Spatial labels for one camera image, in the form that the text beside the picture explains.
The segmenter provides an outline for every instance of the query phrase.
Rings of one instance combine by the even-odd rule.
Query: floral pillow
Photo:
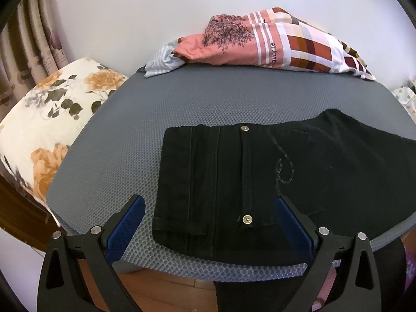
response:
[[[0,159],[47,209],[46,193],[68,149],[126,76],[90,58],[53,73],[0,123]]]

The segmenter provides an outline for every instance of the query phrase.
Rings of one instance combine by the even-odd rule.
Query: plaid fabric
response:
[[[355,50],[279,7],[213,16],[204,34],[180,38],[173,54],[187,63],[349,73],[375,80]]]

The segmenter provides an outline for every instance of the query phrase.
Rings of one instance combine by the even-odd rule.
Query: honeycomb mat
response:
[[[123,259],[146,268],[224,282],[301,275],[305,264],[223,264],[155,243],[151,221],[162,140],[165,129],[173,126],[275,124],[309,119],[327,108],[416,139],[412,119],[385,87],[349,75],[196,64],[149,79],[137,73],[84,127],[49,188],[47,203],[66,229],[85,233],[95,224],[103,225],[132,194],[142,195],[146,215]]]

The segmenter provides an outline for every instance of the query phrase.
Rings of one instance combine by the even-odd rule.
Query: wooden floor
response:
[[[84,280],[95,305],[108,311],[85,260],[80,260]],[[119,275],[143,312],[218,312],[212,282],[141,270]]]

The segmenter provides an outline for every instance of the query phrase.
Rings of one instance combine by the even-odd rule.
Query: metal rivet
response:
[[[91,233],[93,235],[97,235],[101,232],[101,226],[94,226],[93,228],[91,228]]]
[[[52,238],[53,239],[58,239],[59,237],[61,237],[62,236],[62,233],[61,233],[61,231],[55,231],[53,234],[52,234]]]
[[[322,234],[324,236],[329,235],[329,230],[325,226],[320,227],[318,231],[319,231],[320,234]]]
[[[364,232],[358,232],[358,238],[365,241],[367,239],[367,235]]]
[[[251,224],[251,222],[253,222],[253,217],[252,217],[252,216],[250,216],[250,215],[248,215],[248,214],[246,214],[246,215],[243,217],[243,223],[244,223],[244,224]]]

